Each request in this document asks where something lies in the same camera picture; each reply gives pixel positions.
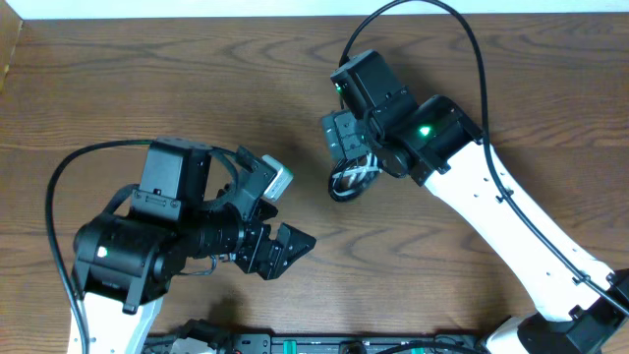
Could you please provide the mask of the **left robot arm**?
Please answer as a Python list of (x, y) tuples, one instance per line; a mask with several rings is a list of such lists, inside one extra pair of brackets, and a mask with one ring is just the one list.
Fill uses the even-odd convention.
[(140, 183), (121, 188), (77, 232), (71, 353), (140, 353), (175, 276), (208, 259), (276, 279), (315, 247), (288, 224), (270, 235), (274, 202), (292, 181), (269, 155), (179, 138), (147, 142)]

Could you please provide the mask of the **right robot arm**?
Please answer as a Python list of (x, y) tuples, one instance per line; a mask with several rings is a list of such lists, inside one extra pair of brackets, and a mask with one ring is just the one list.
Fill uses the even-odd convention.
[(330, 79), (346, 107), (326, 116), (323, 129), (341, 166), (366, 157), (373, 172), (412, 177), (487, 241), (532, 298), (535, 312), (486, 336), (485, 351), (597, 353), (627, 322), (627, 271), (611, 269), (574, 242), (451, 99), (418, 103), (373, 50)]

